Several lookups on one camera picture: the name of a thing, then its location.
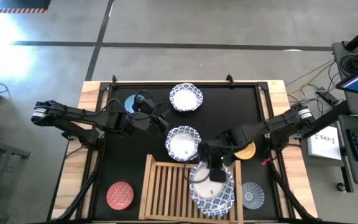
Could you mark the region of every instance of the gray floor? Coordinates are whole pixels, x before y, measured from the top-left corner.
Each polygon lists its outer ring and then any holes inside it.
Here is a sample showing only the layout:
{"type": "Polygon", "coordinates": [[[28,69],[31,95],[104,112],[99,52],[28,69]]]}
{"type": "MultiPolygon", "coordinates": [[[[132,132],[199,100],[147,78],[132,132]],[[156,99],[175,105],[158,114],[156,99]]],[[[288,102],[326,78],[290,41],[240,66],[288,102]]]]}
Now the gray floor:
{"type": "MultiPolygon", "coordinates": [[[[30,122],[36,101],[76,106],[94,47],[31,47],[11,41],[96,42],[108,0],[52,0],[45,14],[0,14],[0,140],[32,151],[12,161],[0,187],[0,217],[41,222],[67,141],[56,128],[30,122]]],[[[330,46],[358,33],[351,0],[115,0],[104,42],[330,46]]],[[[140,49],[102,47],[92,80],[277,79],[287,83],[331,60],[331,52],[279,50],[140,49]]],[[[288,86],[296,90],[309,78],[288,86]]],[[[327,88],[326,73],[314,82],[327,88]]],[[[314,97],[305,88],[308,97],[314,97]]],[[[333,90],[338,98],[343,92],[333,90]]],[[[315,116],[319,112],[310,103],[315,116]]],[[[358,186],[341,194],[339,168],[307,164],[319,217],[358,223],[358,186]]]]}

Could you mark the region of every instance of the blue and white plate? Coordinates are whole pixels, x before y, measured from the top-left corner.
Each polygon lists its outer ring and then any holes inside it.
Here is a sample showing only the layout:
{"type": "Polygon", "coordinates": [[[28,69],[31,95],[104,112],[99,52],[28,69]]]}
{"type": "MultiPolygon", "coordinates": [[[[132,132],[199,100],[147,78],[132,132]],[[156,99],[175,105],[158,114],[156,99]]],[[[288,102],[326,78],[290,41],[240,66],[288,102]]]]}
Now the blue and white plate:
{"type": "Polygon", "coordinates": [[[169,101],[177,111],[193,111],[204,100],[203,93],[191,83],[175,85],[169,93],[169,101]]]}
{"type": "Polygon", "coordinates": [[[263,189],[253,183],[246,182],[242,185],[242,204],[248,209],[258,209],[265,202],[265,192],[263,189]]]}
{"type": "Polygon", "coordinates": [[[179,126],[168,132],[165,147],[169,156],[178,161],[190,161],[198,156],[197,147],[201,142],[196,129],[189,126],[179,126]]]}
{"type": "Polygon", "coordinates": [[[226,173],[225,183],[213,182],[209,178],[201,183],[191,183],[209,175],[209,169],[204,162],[200,162],[190,170],[190,196],[205,215],[224,215],[233,205],[233,174],[226,166],[223,166],[222,170],[226,173]]]}

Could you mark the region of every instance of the red plate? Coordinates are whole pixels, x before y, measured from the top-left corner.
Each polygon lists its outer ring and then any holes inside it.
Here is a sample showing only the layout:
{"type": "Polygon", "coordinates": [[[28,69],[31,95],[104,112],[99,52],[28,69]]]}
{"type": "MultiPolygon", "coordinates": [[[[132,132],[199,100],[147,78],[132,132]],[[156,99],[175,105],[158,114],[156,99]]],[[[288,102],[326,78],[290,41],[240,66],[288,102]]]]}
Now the red plate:
{"type": "Polygon", "coordinates": [[[134,190],[127,182],[116,182],[107,191],[107,203],[114,210],[127,208],[134,200],[134,190]]]}

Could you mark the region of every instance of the wooden dish rack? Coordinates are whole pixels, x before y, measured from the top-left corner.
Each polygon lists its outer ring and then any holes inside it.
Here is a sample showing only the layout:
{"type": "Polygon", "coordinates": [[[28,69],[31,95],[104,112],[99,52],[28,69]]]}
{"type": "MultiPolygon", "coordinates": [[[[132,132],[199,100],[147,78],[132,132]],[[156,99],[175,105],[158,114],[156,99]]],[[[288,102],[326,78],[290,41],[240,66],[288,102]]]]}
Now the wooden dish rack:
{"type": "Polygon", "coordinates": [[[243,223],[241,193],[241,164],[231,166],[234,177],[236,201],[224,216],[209,217],[202,214],[190,197],[188,177],[194,164],[156,162],[147,155],[140,201],[139,219],[168,220],[198,223],[243,223]]]}

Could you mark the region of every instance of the orange coaster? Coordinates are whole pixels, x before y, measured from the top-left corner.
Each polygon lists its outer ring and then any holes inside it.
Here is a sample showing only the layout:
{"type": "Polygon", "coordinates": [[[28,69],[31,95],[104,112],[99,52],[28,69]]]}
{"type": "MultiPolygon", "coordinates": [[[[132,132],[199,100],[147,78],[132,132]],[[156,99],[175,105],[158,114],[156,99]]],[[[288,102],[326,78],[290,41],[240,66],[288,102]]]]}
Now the orange coaster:
{"type": "Polygon", "coordinates": [[[234,153],[234,155],[239,159],[250,159],[255,155],[256,145],[254,142],[251,142],[245,149],[234,153]]]}

